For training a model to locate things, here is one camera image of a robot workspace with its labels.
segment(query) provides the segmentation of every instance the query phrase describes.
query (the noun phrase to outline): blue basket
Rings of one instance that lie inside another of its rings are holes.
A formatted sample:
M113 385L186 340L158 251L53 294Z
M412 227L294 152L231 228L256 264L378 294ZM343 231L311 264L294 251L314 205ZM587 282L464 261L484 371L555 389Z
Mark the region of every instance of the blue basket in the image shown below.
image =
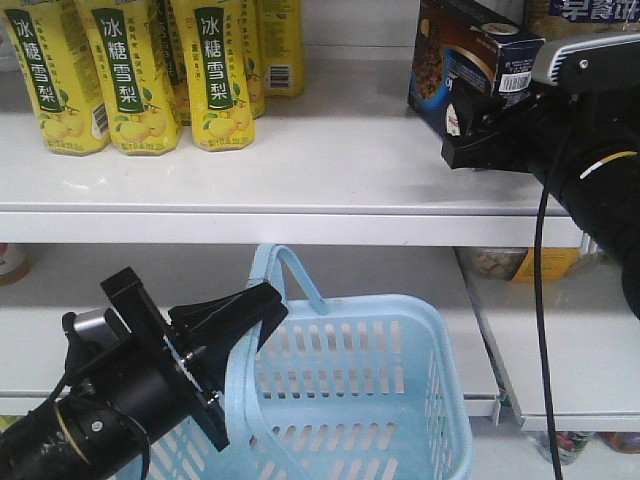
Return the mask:
M286 247L258 248L249 285L284 297L286 264L308 300L256 354L259 327L234 347L217 452L187 420L154 445L153 480L458 480L472 437L446 326L401 295L323 299ZM136 480L139 463L118 474Z

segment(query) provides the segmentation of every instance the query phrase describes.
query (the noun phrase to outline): cardboard box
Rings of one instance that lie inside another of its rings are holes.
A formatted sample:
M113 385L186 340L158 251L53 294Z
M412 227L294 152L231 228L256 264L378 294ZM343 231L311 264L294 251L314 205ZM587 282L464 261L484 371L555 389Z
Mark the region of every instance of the cardboard box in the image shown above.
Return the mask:
M531 67L543 42L472 0L422 0L409 104L440 136L459 134L453 79L513 105L529 95Z

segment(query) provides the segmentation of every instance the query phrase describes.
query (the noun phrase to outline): store shelf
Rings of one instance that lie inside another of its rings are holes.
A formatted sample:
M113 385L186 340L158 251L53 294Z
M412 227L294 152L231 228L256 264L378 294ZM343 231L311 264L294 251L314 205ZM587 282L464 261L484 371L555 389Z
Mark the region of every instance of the store shelf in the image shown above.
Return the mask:
M404 293L445 317L470 415L497 408L498 387L450 248L297 247L326 297ZM0 415L37 406L62 374L62 314L107 305L99 283L131 265L159 305L244 288L255 247L207 245L32 245L33 271L2 287ZM289 292L295 298L296 292Z
M466 276L523 429L546 429L532 285ZM640 322L620 270L600 265L547 282L544 305L558 429L640 431Z
M255 143L216 154L188 130L157 158L48 153L20 75L0 74L3 241L531 244L540 186L447 167L406 106L411 49L309 52L305 94L270 99ZM580 244L559 205L549 216L548 245Z

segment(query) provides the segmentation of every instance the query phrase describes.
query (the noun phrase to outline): barcode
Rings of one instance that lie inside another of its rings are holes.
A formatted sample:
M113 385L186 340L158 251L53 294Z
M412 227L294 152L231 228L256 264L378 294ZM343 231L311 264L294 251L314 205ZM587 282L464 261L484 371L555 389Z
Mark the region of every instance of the barcode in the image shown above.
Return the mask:
M270 65L267 75L269 88L276 90L291 89L291 66L290 65Z
M93 134L96 138L102 138L109 128L107 110L104 107L104 103L94 108L91 113L93 114Z
M531 72L512 73L503 75L500 79L500 92L518 92L524 90L531 83Z

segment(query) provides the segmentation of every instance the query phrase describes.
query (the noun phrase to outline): yellow bottle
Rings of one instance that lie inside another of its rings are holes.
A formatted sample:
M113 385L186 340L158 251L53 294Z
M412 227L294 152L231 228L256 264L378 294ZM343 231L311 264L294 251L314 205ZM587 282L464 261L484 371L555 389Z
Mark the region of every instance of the yellow bottle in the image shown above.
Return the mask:
M244 47L244 72L249 89L249 100L253 118L264 115L264 82L262 81L262 61L258 35L256 0L242 0L240 17L242 46Z
M182 44L178 32L176 16L169 0L156 0L158 4L158 25L160 26L160 43L167 64L169 80L173 87L175 103L182 125L191 125L189 111L189 86L187 85L187 67L184 64Z
M182 126L160 46L155 0L76 0L114 145L128 155L173 150Z
M304 90L301 0L257 0L262 74L267 96Z
M107 116L87 37L72 0L2 0L34 113L49 149L86 155L109 143Z
M191 131L209 151L255 139L239 19L242 0L173 0L187 61Z

